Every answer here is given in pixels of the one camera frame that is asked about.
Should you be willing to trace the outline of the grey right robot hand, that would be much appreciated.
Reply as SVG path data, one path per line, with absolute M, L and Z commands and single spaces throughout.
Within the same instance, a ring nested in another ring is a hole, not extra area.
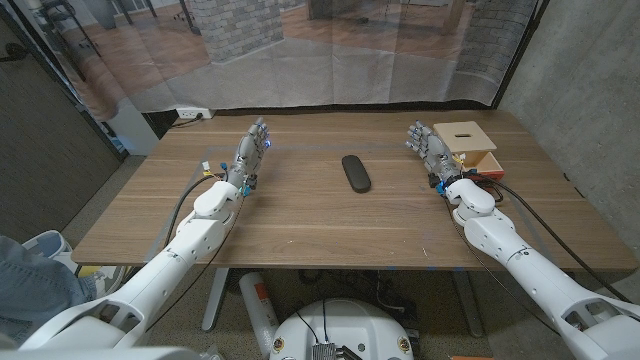
M 431 188 L 444 193 L 452 183 L 462 178 L 460 164 L 432 128 L 416 121 L 414 125 L 409 126 L 407 134 L 409 139 L 406 146 L 416 152 L 423 161 Z

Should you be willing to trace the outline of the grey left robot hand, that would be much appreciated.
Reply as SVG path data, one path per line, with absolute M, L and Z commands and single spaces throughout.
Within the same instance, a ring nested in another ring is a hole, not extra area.
M 254 190 L 263 155 L 270 146 L 268 127 L 264 118 L 258 117 L 241 138 L 226 181 L 240 189 Z

